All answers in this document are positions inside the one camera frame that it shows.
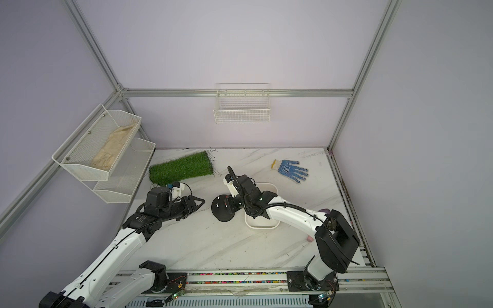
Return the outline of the black round screw base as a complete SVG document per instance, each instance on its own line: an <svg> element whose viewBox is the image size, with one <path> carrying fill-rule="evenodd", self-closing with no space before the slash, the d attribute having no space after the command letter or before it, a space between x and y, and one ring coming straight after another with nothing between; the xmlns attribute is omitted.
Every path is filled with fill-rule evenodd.
<svg viewBox="0 0 493 308"><path fill-rule="evenodd" d="M211 212L220 222L231 221L239 210L239 204L231 195L219 195L211 204Z"/></svg>

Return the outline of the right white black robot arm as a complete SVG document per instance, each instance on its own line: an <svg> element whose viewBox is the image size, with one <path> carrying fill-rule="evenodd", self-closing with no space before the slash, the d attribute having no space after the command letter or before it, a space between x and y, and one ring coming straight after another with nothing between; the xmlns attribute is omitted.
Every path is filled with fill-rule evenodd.
<svg viewBox="0 0 493 308"><path fill-rule="evenodd" d="M318 291L324 286L335 286L336 276L345 273L359 250L357 233L337 210L309 210L291 204L272 191L261 191L247 175L240 177L229 166L224 178L230 194L218 197L212 208L221 222L230 221L243 209L252 219L262 217L286 223L315 240L318 253L301 271L300 278L292 278L291 285L300 290Z"/></svg>

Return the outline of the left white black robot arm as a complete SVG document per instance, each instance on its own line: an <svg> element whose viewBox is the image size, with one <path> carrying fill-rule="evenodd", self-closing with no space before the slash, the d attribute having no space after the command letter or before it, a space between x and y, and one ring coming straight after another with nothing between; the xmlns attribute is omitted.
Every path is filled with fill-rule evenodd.
<svg viewBox="0 0 493 308"><path fill-rule="evenodd" d="M180 221L195 213L205 200L182 196L175 187L155 187L139 211L123 223L118 234L96 260L62 291L48 292L39 307L124 307L145 291L164 293L181 289L186 277L175 282L164 264L145 261L124 282L109 287L127 261L170 220Z"/></svg>

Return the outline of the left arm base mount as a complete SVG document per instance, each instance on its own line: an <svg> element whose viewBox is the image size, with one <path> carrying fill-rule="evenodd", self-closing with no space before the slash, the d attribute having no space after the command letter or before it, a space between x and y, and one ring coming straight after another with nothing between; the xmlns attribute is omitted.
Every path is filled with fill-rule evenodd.
<svg viewBox="0 0 493 308"><path fill-rule="evenodd" d="M186 287L187 273L167 272L166 266L154 261L145 261L139 269L150 270L154 275L151 286L144 293L176 293Z"/></svg>

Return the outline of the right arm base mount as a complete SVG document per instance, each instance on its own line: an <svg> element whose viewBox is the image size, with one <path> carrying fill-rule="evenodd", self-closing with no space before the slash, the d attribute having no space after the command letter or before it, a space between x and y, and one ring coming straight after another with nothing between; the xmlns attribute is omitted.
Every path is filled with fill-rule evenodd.
<svg viewBox="0 0 493 308"><path fill-rule="evenodd" d="M303 270L287 271L289 291L338 291L337 273L313 256Z"/></svg>

